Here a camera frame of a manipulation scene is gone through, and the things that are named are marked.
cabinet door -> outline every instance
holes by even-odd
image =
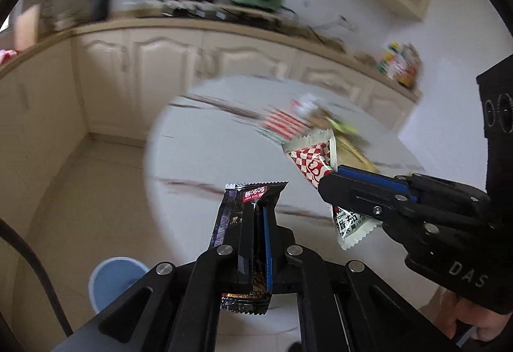
[[[160,111],[198,80],[196,67],[202,40],[200,30],[130,31],[130,67],[141,138],[146,138]]]
[[[302,53],[292,78],[346,96],[353,103],[358,102],[362,92],[370,88],[373,82],[352,68],[307,53]]]
[[[123,31],[76,38],[77,68],[90,132],[134,137],[134,112]]]
[[[251,75],[289,78],[298,50],[273,42],[230,33],[205,33],[207,77]]]
[[[397,133],[408,118],[415,103],[397,91],[374,82],[369,92],[362,96],[359,106],[387,129]]]

white tabletop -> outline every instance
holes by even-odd
[[[396,135],[345,97],[289,80],[240,76],[207,81],[161,112],[147,147],[147,190],[152,213],[173,252],[170,260],[185,264],[208,248],[226,183],[288,181],[276,206],[276,220],[294,231],[297,243],[339,264],[359,259],[412,305],[426,304],[437,285],[406,268],[404,248],[377,228],[356,246],[342,250],[329,210],[316,189],[278,144],[256,131],[258,119],[268,110],[290,111],[292,99],[306,93],[320,98],[337,117],[358,128],[369,142],[365,154],[380,173],[394,176],[424,171]],[[281,320],[287,320],[282,315],[284,308],[268,314],[278,313]],[[296,318],[291,319],[281,326],[282,331],[297,324]],[[264,332],[274,330],[271,326]]]

black snack packet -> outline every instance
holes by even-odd
[[[274,214],[287,183],[227,184],[210,240],[210,248],[238,247],[237,278],[252,284],[250,293],[224,293],[221,309],[265,314],[271,301],[266,283],[264,209]]]

countertop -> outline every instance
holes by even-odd
[[[421,93],[418,90],[410,91],[398,82],[393,81],[378,72],[376,69],[368,67],[352,56],[343,54],[333,49],[330,49],[324,45],[313,43],[306,39],[290,37],[281,33],[271,32],[268,30],[262,30],[250,26],[216,22],[211,20],[201,19],[172,19],[172,18],[126,18],[126,19],[112,19],[101,23],[91,23],[79,27],[75,27],[69,30],[64,30],[55,33],[44,40],[40,41],[36,45],[28,48],[20,55],[16,56],[3,67],[0,68],[0,79],[4,77],[9,71],[14,69],[16,66],[31,58],[35,54],[42,50],[49,48],[53,44],[60,42],[64,39],[72,36],[84,35],[86,33],[101,32],[105,30],[119,30],[119,29],[133,29],[133,28],[185,28],[185,29],[200,29],[200,30],[211,30],[225,33],[235,33],[236,35],[249,36],[256,39],[262,39],[265,41],[276,42],[282,45],[290,46],[293,48],[300,49],[302,51],[327,58],[339,64],[348,66],[358,72],[365,74],[372,79],[385,84],[390,89],[393,89],[406,98],[413,102],[418,102]]]

white tiled floor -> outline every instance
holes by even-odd
[[[146,200],[143,153],[141,148],[93,142],[73,162],[27,238],[47,269],[74,330],[93,317],[87,283],[99,262],[112,256],[131,256],[149,267],[173,261]],[[14,332],[28,352],[51,350],[64,335],[45,293],[24,262],[16,278]],[[280,310],[284,309],[279,307],[271,314]],[[218,352],[285,352],[299,338],[297,331],[269,336],[266,330],[242,330],[244,336],[234,336],[230,320],[235,316],[229,314],[221,315]],[[258,323],[263,317],[247,318]]]

